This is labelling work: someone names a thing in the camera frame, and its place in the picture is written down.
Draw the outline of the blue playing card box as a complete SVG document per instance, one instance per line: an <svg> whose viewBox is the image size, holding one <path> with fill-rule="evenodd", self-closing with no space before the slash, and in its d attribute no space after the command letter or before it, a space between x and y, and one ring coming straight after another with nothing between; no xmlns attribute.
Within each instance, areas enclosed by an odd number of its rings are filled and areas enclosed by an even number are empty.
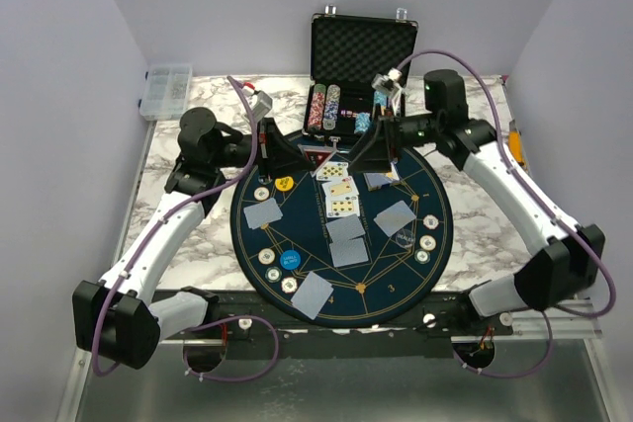
<svg viewBox="0 0 633 422"><path fill-rule="evenodd" d="M366 173L364 178L369 191L376 191L382 188L391 187L400 182L400 176L397 172Z"/></svg>

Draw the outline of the green white chip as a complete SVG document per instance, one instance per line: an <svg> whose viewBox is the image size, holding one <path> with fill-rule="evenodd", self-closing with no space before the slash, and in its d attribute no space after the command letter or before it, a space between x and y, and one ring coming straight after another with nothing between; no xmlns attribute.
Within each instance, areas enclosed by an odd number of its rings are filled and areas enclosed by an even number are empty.
<svg viewBox="0 0 633 422"><path fill-rule="evenodd" d="M277 267L268 268L265 273L265 278L269 283L277 283L282 278L282 271Z"/></svg>

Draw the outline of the yellow white poker chip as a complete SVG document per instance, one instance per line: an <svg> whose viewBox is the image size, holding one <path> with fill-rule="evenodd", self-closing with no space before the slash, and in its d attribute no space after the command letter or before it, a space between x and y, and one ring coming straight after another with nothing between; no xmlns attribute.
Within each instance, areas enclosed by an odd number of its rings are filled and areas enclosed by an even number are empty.
<svg viewBox="0 0 633 422"><path fill-rule="evenodd" d="M426 252L431 252L436 248L436 240L430 235L423 235L419 239L420 248Z"/></svg>

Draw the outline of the playing card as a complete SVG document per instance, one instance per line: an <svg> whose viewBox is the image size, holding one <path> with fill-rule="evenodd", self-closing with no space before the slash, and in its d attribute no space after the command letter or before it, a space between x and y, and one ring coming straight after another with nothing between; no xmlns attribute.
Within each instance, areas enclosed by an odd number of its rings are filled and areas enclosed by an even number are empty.
<svg viewBox="0 0 633 422"><path fill-rule="evenodd" d="M315 320L333 292L333 285L315 272L309 272L291 298L292 307Z"/></svg>
<svg viewBox="0 0 633 422"><path fill-rule="evenodd" d="M374 222L388 237L391 237L415 219L416 214L413 210L404 201L398 201L379 212Z"/></svg>
<svg viewBox="0 0 633 422"><path fill-rule="evenodd" d="M260 228L264 224L278 221L283 217L283 213L274 198L244 208L243 214L250 229Z"/></svg>

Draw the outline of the red triangular card marker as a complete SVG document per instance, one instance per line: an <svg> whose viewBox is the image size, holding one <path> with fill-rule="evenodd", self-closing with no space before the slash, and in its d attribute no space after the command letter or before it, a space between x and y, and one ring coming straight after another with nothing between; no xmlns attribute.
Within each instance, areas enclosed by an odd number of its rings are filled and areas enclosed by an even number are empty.
<svg viewBox="0 0 633 422"><path fill-rule="evenodd" d="M319 170L324 163L326 163L334 150L327 146L309 146L300 144L299 149L303 155L315 166L314 172Z"/></svg>

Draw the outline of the yellow big blind button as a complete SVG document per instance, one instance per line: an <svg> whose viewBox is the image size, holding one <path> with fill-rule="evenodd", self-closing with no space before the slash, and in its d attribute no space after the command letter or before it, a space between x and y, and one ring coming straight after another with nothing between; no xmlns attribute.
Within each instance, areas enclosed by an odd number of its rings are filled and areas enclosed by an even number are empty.
<svg viewBox="0 0 633 422"><path fill-rule="evenodd" d="M294 185L295 182L292 176L277 178L275 180L275 188L282 193L291 191Z"/></svg>

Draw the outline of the clear dealer button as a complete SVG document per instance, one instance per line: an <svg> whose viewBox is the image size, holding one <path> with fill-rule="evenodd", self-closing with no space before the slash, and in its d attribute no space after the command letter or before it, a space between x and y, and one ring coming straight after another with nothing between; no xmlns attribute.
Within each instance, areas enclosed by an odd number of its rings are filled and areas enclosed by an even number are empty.
<svg viewBox="0 0 633 422"><path fill-rule="evenodd" d="M395 243L403 249L410 249L415 244L415 235L409 229L400 229L394 235Z"/></svg>

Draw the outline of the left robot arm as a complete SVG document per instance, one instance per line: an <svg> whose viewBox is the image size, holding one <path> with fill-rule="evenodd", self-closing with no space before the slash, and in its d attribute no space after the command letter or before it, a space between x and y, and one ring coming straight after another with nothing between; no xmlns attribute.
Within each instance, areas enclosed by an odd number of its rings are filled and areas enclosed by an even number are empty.
<svg viewBox="0 0 633 422"><path fill-rule="evenodd" d="M140 369L159 342L190 330L212 336L220 323L218 297L186 287L155 301L161 277L181 245L207 217L221 191L236 184L225 168L257 171L266 179L313 171L315 165L278 129L275 121L253 121L252 132L219 122L211 110L194 108L180 119L175 161L158 207L124 256L97 282L81 282L72 295L76 344L101 357Z"/></svg>

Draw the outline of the yellow fifty poker chip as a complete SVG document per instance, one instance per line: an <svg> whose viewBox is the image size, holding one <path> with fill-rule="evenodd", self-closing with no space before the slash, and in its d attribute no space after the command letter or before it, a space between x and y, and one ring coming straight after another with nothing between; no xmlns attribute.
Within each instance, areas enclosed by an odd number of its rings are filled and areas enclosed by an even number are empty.
<svg viewBox="0 0 633 422"><path fill-rule="evenodd" d="M270 194L270 190L266 187L258 187L253 192L253 196L258 202L268 200L270 198Z"/></svg>

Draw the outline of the blue small blind button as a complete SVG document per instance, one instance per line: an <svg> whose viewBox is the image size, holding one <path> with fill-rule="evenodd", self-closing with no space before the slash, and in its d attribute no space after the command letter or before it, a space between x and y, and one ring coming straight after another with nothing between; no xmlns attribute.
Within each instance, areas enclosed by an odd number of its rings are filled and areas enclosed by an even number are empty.
<svg viewBox="0 0 633 422"><path fill-rule="evenodd" d="M302 257L296 250L286 250L280 255L280 266L287 271L298 269L302 263Z"/></svg>

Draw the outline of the green poker chip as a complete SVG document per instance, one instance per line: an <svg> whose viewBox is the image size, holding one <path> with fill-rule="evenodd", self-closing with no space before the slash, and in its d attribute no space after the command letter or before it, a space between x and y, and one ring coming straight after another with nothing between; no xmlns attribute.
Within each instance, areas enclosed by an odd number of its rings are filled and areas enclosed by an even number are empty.
<svg viewBox="0 0 633 422"><path fill-rule="evenodd" d="M430 261L430 254L422 249L414 253L414 259L419 264L426 264Z"/></svg>

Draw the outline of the eight of clubs card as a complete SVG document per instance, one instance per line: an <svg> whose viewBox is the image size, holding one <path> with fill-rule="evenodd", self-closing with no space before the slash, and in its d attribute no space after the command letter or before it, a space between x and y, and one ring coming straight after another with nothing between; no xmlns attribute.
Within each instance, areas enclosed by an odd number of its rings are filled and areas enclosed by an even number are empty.
<svg viewBox="0 0 633 422"><path fill-rule="evenodd" d="M345 178L347 176L348 163L344 161L328 161L316 172L316 179L320 182Z"/></svg>

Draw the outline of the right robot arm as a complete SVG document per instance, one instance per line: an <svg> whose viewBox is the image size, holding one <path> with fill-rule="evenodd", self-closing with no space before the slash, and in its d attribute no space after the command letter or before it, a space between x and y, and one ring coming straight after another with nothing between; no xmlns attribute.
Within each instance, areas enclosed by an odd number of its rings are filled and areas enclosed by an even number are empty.
<svg viewBox="0 0 633 422"><path fill-rule="evenodd" d="M404 149L427 143L466 173L494 200L522 238L529 261L511 276L468 292L455 322L475 335L493 315L529 308L544 311L591 287L605 237L558 208L510 156L493 126L470 118L463 78L454 70L423 77L425 113L377 115L349 152L350 171L386 172Z"/></svg>

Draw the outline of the two of hearts card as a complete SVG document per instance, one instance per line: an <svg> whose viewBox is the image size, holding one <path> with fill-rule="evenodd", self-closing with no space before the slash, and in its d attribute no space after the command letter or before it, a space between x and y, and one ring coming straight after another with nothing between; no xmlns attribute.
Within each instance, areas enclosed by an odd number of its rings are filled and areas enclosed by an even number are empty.
<svg viewBox="0 0 633 422"><path fill-rule="evenodd" d="M331 199L350 199L357 197L359 192L351 176L335 177L322 184L325 195Z"/></svg>

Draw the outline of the red white poker chip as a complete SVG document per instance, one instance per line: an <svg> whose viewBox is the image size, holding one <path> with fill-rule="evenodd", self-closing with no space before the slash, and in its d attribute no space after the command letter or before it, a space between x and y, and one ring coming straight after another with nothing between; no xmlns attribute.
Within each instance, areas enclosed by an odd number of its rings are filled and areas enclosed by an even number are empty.
<svg viewBox="0 0 633 422"><path fill-rule="evenodd" d="M428 214L422 219L422 223L428 229L436 229L439 226L440 221L435 215Z"/></svg>

